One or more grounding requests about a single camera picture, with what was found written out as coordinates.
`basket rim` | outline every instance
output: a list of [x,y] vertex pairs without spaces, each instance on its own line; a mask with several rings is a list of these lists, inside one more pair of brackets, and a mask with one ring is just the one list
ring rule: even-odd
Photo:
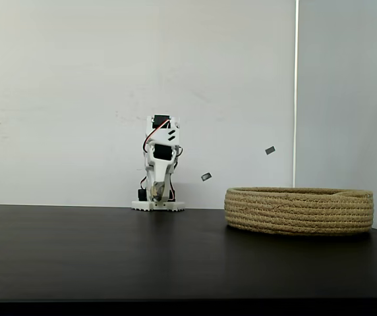
[[304,198],[364,198],[372,197],[370,190],[333,189],[333,188],[278,188],[278,187],[237,187],[230,188],[227,193],[246,196],[302,196]]

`black tabletop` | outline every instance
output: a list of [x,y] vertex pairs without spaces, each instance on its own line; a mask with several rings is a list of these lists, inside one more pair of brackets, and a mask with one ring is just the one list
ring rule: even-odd
[[222,210],[0,205],[0,302],[377,298],[377,230],[289,237]]

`small bipedal robot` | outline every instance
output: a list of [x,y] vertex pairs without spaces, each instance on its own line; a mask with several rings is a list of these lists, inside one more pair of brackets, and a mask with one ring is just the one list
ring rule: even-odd
[[146,139],[143,143],[146,176],[140,182],[138,201],[131,203],[139,211],[182,211],[184,202],[175,201],[171,175],[183,153],[180,147],[179,119],[168,115],[148,117]]

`small black object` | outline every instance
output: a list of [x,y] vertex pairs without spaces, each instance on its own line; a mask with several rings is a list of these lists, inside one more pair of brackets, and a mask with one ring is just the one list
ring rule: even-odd
[[205,173],[202,175],[202,180],[206,181],[207,179],[211,179],[212,175],[210,173]]
[[[152,128],[157,128],[159,127],[163,122],[166,120],[169,120],[169,115],[155,115],[154,116],[154,121],[152,123]],[[161,128],[168,128],[169,127],[169,122],[168,124],[163,125]]]
[[148,201],[148,193],[146,192],[146,189],[138,189],[137,194],[139,201]]
[[269,155],[270,153],[273,153],[275,151],[275,147],[272,146],[272,147],[269,147],[267,150],[266,150],[266,155]]
[[155,144],[154,157],[156,159],[170,161],[173,156],[173,149],[171,146]]

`woven basket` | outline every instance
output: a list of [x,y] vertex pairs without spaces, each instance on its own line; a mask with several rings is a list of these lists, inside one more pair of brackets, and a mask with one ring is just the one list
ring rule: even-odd
[[318,188],[232,188],[228,225],[270,234],[351,235],[373,224],[373,193]]

